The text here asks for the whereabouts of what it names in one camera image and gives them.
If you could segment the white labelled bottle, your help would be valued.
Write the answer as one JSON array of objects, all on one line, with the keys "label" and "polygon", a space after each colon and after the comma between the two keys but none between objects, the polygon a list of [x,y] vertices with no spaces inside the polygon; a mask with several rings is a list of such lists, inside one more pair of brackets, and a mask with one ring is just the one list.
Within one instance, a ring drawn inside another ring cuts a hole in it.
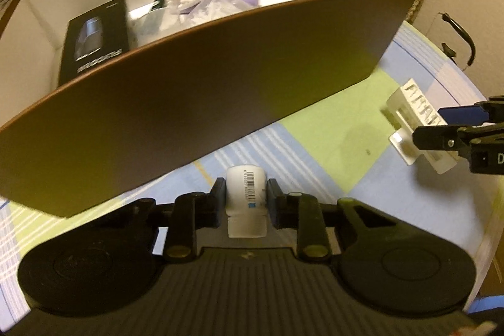
[{"label": "white labelled bottle", "polygon": [[237,165],[226,171],[225,211],[229,238],[266,237],[266,173],[262,168]]}]

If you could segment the translucent plastic cup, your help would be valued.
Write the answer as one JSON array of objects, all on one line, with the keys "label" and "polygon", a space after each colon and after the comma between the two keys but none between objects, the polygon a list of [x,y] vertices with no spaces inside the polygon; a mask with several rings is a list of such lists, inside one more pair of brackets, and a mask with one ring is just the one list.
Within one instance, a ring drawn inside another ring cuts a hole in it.
[{"label": "translucent plastic cup", "polygon": [[138,47],[150,43],[158,35],[166,7],[149,3],[130,12],[132,34]]}]

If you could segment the checkered tablecloth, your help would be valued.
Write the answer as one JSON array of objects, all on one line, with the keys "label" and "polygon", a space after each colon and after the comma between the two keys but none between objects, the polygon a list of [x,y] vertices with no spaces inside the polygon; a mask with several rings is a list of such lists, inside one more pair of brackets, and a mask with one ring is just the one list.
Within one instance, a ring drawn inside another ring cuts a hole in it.
[{"label": "checkered tablecloth", "polygon": [[476,175],[466,162],[438,174],[424,158],[408,165],[390,144],[395,132],[386,102],[409,80],[434,107],[469,105],[482,94],[433,43],[403,24],[366,80],[265,129],[233,142],[81,216],[58,219],[1,204],[1,327],[28,307],[16,270],[37,244],[132,200],[168,203],[205,191],[234,165],[254,164],[284,190],[323,201],[353,197],[464,248],[474,259],[479,294],[501,293],[503,180]]}]

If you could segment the brown white cardboard box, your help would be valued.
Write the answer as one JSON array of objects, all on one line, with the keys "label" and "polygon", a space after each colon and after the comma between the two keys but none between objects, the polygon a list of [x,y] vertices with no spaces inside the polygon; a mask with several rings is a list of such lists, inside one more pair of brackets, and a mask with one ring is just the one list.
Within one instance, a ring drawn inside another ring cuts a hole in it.
[{"label": "brown white cardboard box", "polygon": [[[414,0],[261,0],[65,85],[70,19],[111,0],[12,0],[1,19],[1,197],[59,217],[152,181],[368,77]],[[131,8],[151,0],[126,0]]]}]

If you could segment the black shaver box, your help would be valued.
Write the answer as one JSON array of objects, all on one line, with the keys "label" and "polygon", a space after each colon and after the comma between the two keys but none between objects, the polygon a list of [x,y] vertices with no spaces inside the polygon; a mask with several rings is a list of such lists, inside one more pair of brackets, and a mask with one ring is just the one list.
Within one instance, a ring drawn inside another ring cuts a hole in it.
[{"label": "black shaver box", "polygon": [[70,20],[58,85],[132,50],[137,42],[126,0],[111,0]]}]

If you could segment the clear cotton swab bag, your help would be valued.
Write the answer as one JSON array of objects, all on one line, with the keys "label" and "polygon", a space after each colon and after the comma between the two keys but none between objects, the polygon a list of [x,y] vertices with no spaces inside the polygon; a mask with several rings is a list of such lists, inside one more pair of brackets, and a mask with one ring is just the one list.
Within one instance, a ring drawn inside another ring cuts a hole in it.
[{"label": "clear cotton swab bag", "polygon": [[167,5],[171,13],[189,26],[255,9],[241,0],[167,0]]}]

